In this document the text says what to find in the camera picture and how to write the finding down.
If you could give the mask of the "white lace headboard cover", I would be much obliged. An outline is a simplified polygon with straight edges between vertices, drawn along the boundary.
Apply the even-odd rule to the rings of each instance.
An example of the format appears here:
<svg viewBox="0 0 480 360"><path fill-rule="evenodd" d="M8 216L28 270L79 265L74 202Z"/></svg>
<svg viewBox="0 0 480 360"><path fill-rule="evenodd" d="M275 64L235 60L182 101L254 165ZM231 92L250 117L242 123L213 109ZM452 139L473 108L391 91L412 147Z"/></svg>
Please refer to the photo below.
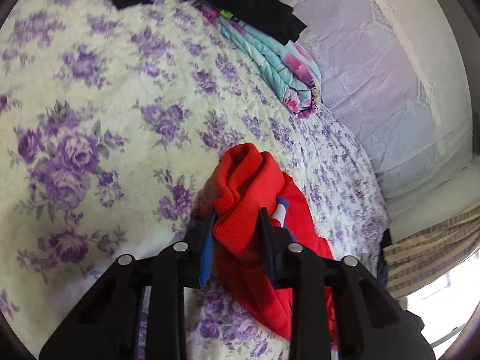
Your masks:
<svg viewBox="0 0 480 360"><path fill-rule="evenodd" d="M423 194L472 157L470 90L437 0L281 0L307 28L324 104L356 135L386 200Z"/></svg>

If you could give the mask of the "purple floral bedspread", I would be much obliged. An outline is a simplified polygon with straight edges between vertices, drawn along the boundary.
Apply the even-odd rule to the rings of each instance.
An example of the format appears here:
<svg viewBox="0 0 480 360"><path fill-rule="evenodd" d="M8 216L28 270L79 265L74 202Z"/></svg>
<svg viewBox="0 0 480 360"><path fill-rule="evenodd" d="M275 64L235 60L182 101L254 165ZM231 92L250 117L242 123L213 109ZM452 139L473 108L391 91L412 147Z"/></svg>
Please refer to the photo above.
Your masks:
<svg viewBox="0 0 480 360"><path fill-rule="evenodd" d="M19 0L1 27L1 312L41 347L121 254L179 240L221 156L270 152L337 258L389 224L365 151L292 116L199 4Z"/></svg>

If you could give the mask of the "beige striped curtain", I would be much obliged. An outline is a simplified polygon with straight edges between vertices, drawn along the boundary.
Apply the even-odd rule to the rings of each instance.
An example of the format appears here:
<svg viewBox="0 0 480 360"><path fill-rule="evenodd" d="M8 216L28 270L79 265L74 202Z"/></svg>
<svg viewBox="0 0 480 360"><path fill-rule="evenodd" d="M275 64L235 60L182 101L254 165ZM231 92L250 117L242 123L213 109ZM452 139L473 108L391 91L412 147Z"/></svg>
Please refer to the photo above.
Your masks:
<svg viewBox="0 0 480 360"><path fill-rule="evenodd" d="M400 299L433 283L479 250L479 203L383 250L386 289Z"/></svg>

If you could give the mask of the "turquoise pink floral quilt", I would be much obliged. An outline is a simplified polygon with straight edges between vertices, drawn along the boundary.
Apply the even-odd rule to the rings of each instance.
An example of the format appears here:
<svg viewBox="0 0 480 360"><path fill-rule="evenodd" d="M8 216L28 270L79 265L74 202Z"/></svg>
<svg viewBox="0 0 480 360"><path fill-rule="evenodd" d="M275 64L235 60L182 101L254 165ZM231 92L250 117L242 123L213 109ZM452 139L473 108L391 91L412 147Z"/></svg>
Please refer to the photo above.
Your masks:
<svg viewBox="0 0 480 360"><path fill-rule="evenodd" d="M309 119L322 103L321 74L299 43L281 44L225 10L201 2L199 9L256 66L279 101L298 119Z"/></svg>

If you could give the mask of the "red track pants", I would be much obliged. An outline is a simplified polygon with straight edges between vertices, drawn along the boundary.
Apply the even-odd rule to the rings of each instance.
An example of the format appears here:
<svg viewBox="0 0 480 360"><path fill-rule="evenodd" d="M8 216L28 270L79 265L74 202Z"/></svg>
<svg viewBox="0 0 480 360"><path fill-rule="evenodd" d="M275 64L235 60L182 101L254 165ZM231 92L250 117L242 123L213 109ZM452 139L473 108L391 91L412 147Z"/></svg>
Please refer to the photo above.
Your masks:
<svg viewBox="0 0 480 360"><path fill-rule="evenodd" d="M292 291L275 289L264 267L257 219L261 209L273 215L278 200L287 203L284 224L301 245L321 258L332 258L325 238L317 235L306 197L272 155L252 143L227 150L216 168L216 270L233 299L266 328L291 337Z"/></svg>

